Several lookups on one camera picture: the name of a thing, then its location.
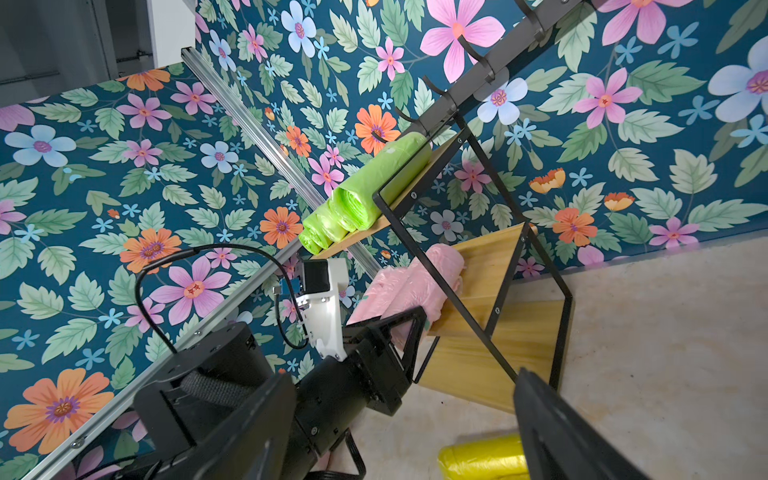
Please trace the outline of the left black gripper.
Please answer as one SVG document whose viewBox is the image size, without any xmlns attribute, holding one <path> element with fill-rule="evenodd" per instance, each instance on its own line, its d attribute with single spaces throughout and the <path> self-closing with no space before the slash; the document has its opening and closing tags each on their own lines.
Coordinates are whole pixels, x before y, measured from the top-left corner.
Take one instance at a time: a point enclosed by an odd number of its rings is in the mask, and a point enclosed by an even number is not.
<svg viewBox="0 0 768 480">
<path fill-rule="evenodd" d="M 414 383 L 419 344 L 427 322 L 421 306 L 344 328 L 348 356 L 362 375 L 367 407 L 394 416 Z"/>
</svg>

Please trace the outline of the wooden three-tier shelf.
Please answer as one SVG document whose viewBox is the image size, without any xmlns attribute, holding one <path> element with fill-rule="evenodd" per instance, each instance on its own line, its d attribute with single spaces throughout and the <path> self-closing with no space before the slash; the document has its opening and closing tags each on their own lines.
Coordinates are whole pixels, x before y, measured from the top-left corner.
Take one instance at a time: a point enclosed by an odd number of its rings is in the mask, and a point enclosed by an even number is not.
<svg viewBox="0 0 768 480">
<path fill-rule="evenodd" d="M 383 195 L 391 183 L 403 178 L 402 170 L 388 177 L 373 193 L 372 200 L 382 214 L 371 228 L 348 234 L 318 256 L 330 258 L 388 227 L 413 257 L 425 259 L 425 251 L 404 226 L 403 219 L 460 148 L 471 147 L 505 206 L 510 208 L 515 223 L 456 245 L 465 261 L 460 292 L 453 291 L 432 262 L 427 263 L 428 273 L 446 294 L 448 303 L 428 332 L 434 341 L 416 379 L 425 388 L 513 412 L 513 393 L 521 369 L 538 374 L 553 389 L 559 388 L 573 315 L 573 294 L 467 122 L 454 115 L 431 133 L 437 135 L 452 125 L 458 127 L 458 132 L 432 151 L 428 166 L 395 200 L 388 202 Z M 537 251 L 562 292 L 562 300 L 509 302 L 516 268 L 527 246 Z"/>
</svg>

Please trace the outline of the green roll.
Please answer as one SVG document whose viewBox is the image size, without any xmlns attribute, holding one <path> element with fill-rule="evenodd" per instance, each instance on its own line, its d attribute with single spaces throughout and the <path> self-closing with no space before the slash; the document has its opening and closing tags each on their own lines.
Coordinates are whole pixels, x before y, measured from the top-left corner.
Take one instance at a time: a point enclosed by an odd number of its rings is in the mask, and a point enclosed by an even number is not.
<svg viewBox="0 0 768 480">
<path fill-rule="evenodd" d="M 303 225 L 303 230 L 298 238 L 303 247 L 312 255 L 318 255 L 324 250 L 319 243 L 316 230 L 306 224 Z"/>
<path fill-rule="evenodd" d="M 328 203 L 323 203 L 310 213 L 303 224 L 307 235 L 322 249 L 342 241 L 349 233 L 332 212 Z"/>
<path fill-rule="evenodd" d="M 355 222 L 341 205 L 340 195 L 333 192 L 319 208 L 319 218 L 326 235 L 333 241 L 343 240 L 348 234 L 357 231 Z"/>
</svg>

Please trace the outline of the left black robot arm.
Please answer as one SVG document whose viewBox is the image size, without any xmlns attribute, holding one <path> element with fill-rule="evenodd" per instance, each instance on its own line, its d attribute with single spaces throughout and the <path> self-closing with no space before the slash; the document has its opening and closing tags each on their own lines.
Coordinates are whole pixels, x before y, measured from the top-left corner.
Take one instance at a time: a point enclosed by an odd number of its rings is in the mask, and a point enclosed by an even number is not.
<svg viewBox="0 0 768 480">
<path fill-rule="evenodd" d="M 154 450 L 83 472 L 86 479 L 328 479 L 319 460 L 349 450 L 365 409 L 393 415 L 413 382 L 426 322 L 415 307 L 342 331 L 346 358 L 302 380 L 271 370 L 245 326 L 230 325 L 171 357 L 135 396 Z"/>
</svg>

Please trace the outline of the pink roll bottom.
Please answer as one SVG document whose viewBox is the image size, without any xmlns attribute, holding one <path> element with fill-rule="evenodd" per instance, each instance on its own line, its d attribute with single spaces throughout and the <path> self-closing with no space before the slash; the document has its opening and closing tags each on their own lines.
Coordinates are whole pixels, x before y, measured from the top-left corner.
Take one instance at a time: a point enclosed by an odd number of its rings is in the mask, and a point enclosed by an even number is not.
<svg viewBox="0 0 768 480">
<path fill-rule="evenodd" d="M 427 250 L 426 256 L 453 291 L 458 292 L 462 285 L 461 273 L 465 267 L 462 255 L 452 246 L 435 244 Z M 381 317 L 386 318 L 420 306 L 427 315 L 421 334 L 421 338 L 424 338 L 432 324 L 440 318 L 446 300 L 447 295 L 431 274 L 418 259 L 414 259 L 405 269 L 405 277 L 399 281 Z"/>
</svg>

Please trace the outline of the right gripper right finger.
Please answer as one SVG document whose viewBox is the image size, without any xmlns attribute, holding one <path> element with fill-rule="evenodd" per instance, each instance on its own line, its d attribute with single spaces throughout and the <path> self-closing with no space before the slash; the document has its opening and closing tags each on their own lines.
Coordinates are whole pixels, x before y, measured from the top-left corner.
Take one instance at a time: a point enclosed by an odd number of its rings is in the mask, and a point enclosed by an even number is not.
<svg viewBox="0 0 768 480">
<path fill-rule="evenodd" d="M 532 479 L 647 477 L 537 374 L 520 370 L 513 402 Z"/>
</svg>

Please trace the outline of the green roll diagonal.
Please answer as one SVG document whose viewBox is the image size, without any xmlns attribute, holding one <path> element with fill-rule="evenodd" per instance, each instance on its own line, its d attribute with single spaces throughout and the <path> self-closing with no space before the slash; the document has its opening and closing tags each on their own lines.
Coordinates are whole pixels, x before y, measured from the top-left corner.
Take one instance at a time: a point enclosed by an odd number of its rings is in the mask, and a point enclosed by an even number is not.
<svg viewBox="0 0 768 480">
<path fill-rule="evenodd" d="M 335 190 L 357 231 L 367 230 L 381 216 L 374 201 L 379 193 L 391 204 L 427 166 L 431 146 L 424 135 L 411 132 L 387 143 L 379 153 Z"/>
</svg>

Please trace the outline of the pink roll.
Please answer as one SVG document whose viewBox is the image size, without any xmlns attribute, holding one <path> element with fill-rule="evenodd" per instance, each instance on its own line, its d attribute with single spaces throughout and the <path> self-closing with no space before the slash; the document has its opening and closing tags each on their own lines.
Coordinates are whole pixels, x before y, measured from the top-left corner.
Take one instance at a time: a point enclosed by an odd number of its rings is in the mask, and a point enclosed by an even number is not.
<svg viewBox="0 0 768 480">
<path fill-rule="evenodd" d="M 403 286 L 408 271 L 404 267 L 386 267 L 374 277 L 357 307 L 352 311 L 347 326 L 380 317 Z"/>
<path fill-rule="evenodd" d="M 458 292 L 462 285 L 461 273 L 465 267 L 462 255 L 452 246 L 435 244 L 427 250 L 426 256 L 453 291 Z M 405 277 L 399 281 L 381 317 L 386 318 L 420 306 L 427 315 L 421 334 L 421 338 L 424 338 L 432 324 L 440 318 L 446 300 L 447 295 L 431 274 L 418 259 L 414 259 L 405 269 Z"/>
</svg>

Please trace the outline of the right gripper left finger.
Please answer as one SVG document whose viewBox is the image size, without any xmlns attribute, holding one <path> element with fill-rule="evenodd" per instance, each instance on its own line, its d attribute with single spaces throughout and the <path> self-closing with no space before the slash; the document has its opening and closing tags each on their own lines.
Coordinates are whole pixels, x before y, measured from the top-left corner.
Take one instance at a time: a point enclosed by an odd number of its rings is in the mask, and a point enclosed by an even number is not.
<svg viewBox="0 0 768 480">
<path fill-rule="evenodd" d="M 278 479 L 288 449 L 296 389 L 275 375 L 198 446 L 161 470 L 163 479 Z"/>
</svg>

